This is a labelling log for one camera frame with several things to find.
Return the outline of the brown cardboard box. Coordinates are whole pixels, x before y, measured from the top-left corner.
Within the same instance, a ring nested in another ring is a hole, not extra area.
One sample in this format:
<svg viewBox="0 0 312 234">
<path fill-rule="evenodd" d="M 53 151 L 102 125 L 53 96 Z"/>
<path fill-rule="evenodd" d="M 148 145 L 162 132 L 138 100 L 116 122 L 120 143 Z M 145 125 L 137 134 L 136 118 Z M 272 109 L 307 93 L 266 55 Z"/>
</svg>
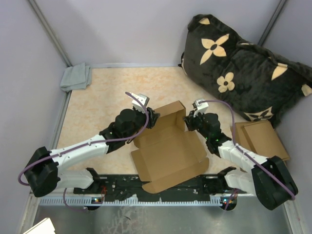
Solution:
<svg viewBox="0 0 312 234">
<path fill-rule="evenodd" d="M 155 111 L 160 113 L 155 126 L 135 138 L 137 150 L 131 152 L 140 180 L 151 182 L 175 173 L 189 179 L 206 172 L 210 160 L 196 132 L 185 129 L 186 108 L 182 102 Z"/>
</svg>

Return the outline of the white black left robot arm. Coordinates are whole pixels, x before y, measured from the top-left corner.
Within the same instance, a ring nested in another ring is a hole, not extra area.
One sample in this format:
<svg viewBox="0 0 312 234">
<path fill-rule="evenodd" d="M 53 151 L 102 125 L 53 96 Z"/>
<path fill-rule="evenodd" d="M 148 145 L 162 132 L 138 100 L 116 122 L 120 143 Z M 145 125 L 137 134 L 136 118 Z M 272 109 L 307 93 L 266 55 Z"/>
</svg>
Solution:
<svg viewBox="0 0 312 234">
<path fill-rule="evenodd" d="M 99 134 L 69 147 L 35 150 L 23 175 L 35 197 L 43 197 L 55 189 L 78 188 L 94 194 L 101 188 L 98 174 L 92 168 L 71 171 L 75 164 L 118 150 L 136 137 L 143 128 L 152 129 L 160 114 L 152 108 L 147 113 L 124 109 L 115 121 Z"/>
</svg>

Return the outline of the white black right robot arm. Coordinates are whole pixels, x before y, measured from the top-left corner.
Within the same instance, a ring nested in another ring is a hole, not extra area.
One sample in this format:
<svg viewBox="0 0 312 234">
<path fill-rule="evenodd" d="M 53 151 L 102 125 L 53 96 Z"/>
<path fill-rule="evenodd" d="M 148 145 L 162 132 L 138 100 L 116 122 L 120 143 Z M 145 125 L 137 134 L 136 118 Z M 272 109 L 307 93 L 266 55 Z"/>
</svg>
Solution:
<svg viewBox="0 0 312 234">
<path fill-rule="evenodd" d="M 221 192 L 239 189 L 256 196 L 268 210 L 295 199 L 298 187 L 280 157 L 261 156 L 234 143 L 221 131 L 217 114 L 191 111 L 184 122 L 189 131 L 197 131 L 205 138 L 211 154 L 240 167 L 220 172 L 222 178 L 217 181 L 217 187 Z"/>
</svg>

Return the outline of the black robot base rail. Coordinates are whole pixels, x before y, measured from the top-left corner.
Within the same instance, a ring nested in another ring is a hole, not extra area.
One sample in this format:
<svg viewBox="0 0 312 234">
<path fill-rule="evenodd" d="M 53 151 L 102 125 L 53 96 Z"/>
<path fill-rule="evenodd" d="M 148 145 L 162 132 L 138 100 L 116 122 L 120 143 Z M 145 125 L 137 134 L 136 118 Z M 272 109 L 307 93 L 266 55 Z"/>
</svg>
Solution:
<svg viewBox="0 0 312 234">
<path fill-rule="evenodd" d="M 74 188 L 74 194 L 99 194 L 101 202 L 125 201 L 136 195 L 139 202 L 210 202 L 210 196 L 225 193 L 244 193 L 230 188 L 224 176 L 234 167 L 218 174 L 198 175 L 187 179 L 179 173 L 151 182 L 143 182 L 138 175 L 96 175 L 95 181 L 85 189 Z"/>
</svg>

